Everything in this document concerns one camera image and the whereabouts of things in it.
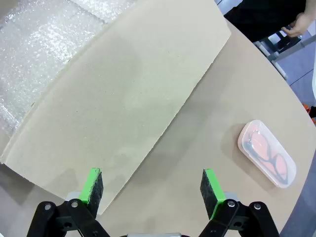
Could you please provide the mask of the green-tipped right gripper right finger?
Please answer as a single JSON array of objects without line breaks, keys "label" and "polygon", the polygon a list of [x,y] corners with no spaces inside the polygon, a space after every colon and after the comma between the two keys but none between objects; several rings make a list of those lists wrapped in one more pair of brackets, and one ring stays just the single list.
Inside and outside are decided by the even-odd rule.
[{"label": "green-tipped right gripper right finger", "polygon": [[241,237],[280,237],[267,206],[226,197],[212,169],[203,170],[200,192],[209,222],[198,237],[224,237],[229,230]]}]

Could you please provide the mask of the green-tipped right gripper left finger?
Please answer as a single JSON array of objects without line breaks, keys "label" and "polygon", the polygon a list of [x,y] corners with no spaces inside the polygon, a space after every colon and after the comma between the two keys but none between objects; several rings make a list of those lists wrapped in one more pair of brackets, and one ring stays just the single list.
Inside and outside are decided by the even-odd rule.
[{"label": "green-tipped right gripper left finger", "polygon": [[96,220],[102,194],[102,171],[92,168],[78,197],[61,205],[38,204],[27,237],[65,237],[69,231],[78,231],[81,237],[110,237]]}]

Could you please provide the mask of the black-framed glasses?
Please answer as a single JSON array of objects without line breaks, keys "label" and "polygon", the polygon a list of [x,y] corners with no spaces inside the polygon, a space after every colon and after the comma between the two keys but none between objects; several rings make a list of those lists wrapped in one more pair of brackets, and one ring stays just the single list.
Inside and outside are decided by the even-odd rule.
[{"label": "black-framed glasses", "polygon": [[261,132],[247,132],[243,145],[250,157],[266,168],[277,181],[283,185],[288,184],[288,168],[284,156],[272,150],[268,139]]}]

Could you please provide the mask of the pink translucent glasses case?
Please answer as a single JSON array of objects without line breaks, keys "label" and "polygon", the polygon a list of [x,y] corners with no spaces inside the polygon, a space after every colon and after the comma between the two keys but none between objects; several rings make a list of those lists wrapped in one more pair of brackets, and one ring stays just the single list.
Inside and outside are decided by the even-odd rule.
[{"label": "pink translucent glasses case", "polygon": [[[244,141],[246,140],[246,134],[247,132],[251,131],[259,131],[261,132],[269,141],[271,148],[275,152],[281,153],[287,164],[288,168],[288,184],[283,185],[279,181],[276,180],[271,174],[268,173],[267,169],[264,168],[258,161],[256,161],[254,158],[251,158],[248,152],[245,150],[245,147],[243,145]],[[250,160],[252,163],[276,186],[279,188],[287,188],[289,187],[293,180],[295,179],[297,167],[294,162],[294,160],[291,158],[291,156],[288,154],[288,152],[285,150],[285,148],[281,145],[281,143],[278,141],[278,139],[273,135],[273,133],[267,128],[267,126],[260,120],[252,120],[248,122],[245,127],[242,129],[238,140],[237,145],[240,151]]]}]

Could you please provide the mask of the brown cardboard shipping box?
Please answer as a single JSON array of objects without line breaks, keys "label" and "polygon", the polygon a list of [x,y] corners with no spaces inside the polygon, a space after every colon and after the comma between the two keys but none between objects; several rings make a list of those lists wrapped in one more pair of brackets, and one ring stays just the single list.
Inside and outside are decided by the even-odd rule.
[{"label": "brown cardboard shipping box", "polygon": [[65,198],[102,170],[102,214],[230,37],[214,0],[138,0],[35,102],[0,161]]}]

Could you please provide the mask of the person's left forearm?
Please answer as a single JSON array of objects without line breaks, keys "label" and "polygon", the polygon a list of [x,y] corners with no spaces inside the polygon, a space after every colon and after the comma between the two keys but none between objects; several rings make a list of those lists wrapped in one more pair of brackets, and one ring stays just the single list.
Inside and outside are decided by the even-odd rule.
[{"label": "person's left forearm", "polygon": [[306,0],[304,14],[312,20],[316,20],[316,0]]}]

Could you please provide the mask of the person's left hand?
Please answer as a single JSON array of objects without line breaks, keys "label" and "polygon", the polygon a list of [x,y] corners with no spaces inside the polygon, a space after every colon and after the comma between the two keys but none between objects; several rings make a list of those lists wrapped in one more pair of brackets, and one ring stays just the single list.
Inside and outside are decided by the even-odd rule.
[{"label": "person's left hand", "polygon": [[300,13],[296,17],[296,20],[290,24],[291,29],[282,27],[281,30],[291,38],[298,37],[307,31],[308,27],[314,20],[314,16],[310,16],[306,13]]}]

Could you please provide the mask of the orange cloth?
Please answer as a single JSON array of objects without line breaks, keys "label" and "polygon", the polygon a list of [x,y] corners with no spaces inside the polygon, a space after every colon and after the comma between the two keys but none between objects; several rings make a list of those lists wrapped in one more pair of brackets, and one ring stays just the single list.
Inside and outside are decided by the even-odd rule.
[{"label": "orange cloth", "polygon": [[310,118],[312,119],[313,123],[316,124],[316,107],[315,106],[308,106],[306,104],[303,104],[305,110],[309,114]]}]

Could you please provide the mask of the clear bubble wrap sheet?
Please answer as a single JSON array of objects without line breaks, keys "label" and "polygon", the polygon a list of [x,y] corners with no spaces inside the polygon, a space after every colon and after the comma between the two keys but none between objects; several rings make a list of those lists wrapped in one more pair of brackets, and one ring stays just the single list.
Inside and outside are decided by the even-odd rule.
[{"label": "clear bubble wrap sheet", "polygon": [[0,2],[0,129],[11,136],[69,60],[136,0]]}]

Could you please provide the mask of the person in black t-shirt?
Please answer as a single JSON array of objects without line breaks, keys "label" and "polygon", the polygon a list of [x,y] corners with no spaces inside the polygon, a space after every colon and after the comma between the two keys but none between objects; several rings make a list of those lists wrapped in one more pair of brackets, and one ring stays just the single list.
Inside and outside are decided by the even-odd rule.
[{"label": "person in black t-shirt", "polygon": [[256,42],[290,25],[305,7],[306,0],[242,0],[224,17]]}]

